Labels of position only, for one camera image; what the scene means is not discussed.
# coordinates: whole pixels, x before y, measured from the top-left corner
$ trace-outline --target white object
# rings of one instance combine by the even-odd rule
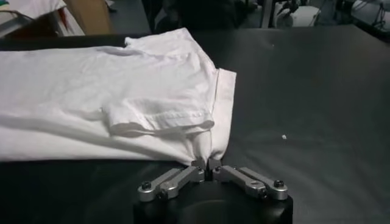
[[[235,73],[185,29],[159,37],[0,52],[0,160],[220,159]]]
[[[299,6],[294,13],[285,17],[289,12],[289,9],[284,9],[278,14],[284,3],[285,2],[275,3],[273,23],[276,28],[314,26],[314,22],[321,12],[318,8],[313,6]]]
[[[8,2],[10,10],[16,10],[33,19],[66,6],[62,0],[8,0]]]
[[[384,5],[384,15],[383,15],[383,26],[374,26],[377,30],[381,32],[390,32],[390,1],[361,1],[356,0],[353,3],[351,15],[355,19],[372,26],[375,20],[379,22],[381,18],[380,12],[380,3]]]
[[[33,19],[53,13],[53,26],[57,29],[60,37],[85,35],[65,6],[66,4],[62,0],[9,0],[9,5],[3,7],[6,10],[18,11]],[[66,24],[60,19],[57,12],[58,9],[62,8],[64,8]],[[20,20],[15,19],[17,17],[18,15],[12,13],[0,13],[0,37],[20,29],[25,25],[25,23],[21,23]]]
[[[115,3],[115,1],[111,1],[111,0],[105,0],[105,3],[108,5],[108,6],[111,6]]]

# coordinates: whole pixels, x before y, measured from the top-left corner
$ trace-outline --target bolt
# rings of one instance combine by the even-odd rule
[[[141,188],[142,190],[148,190],[152,187],[152,183],[150,181],[142,182]]]
[[[260,189],[260,191],[258,192],[258,196],[261,199],[266,199],[268,197],[267,190],[265,188]]]
[[[282,180],[275,180],[274,187],[283,187],[285,184]]]

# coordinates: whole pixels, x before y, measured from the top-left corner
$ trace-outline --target black tabletop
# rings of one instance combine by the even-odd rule
[[[124,37],[3,41],[0,49],[122,46]],[[216,66],[237,72],[225,164],[283,179],[294,199],[294,223],[389,222],[390,50],[385,44],[353,26],[193,37]],[[0,164],[0,223],[131,223],[138,184],[176,166]]]

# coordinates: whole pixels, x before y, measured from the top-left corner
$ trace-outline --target folded shirt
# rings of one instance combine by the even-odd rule
[[[220,158],[235,73],[185,29],[126,43],[0,52],[0,160]]]

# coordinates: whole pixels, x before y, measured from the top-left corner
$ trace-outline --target screw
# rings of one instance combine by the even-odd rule
[[[198,172],[198,174],[202,174],[204,171],[202,170],[202,168],[199,167],[199,168],[197,169],[197,172]]]
[[[283,187],[285,184],[282,180],[275,180],[274,187]]]
[[[152,187],[152,183],[150,181],[142,182],[141,188],[142,190],[148,190]]]
[[[261,199],[266,199],[268,197],[267,190],[265,188],[260,189],[260,191],[258,192],[258,196]]]

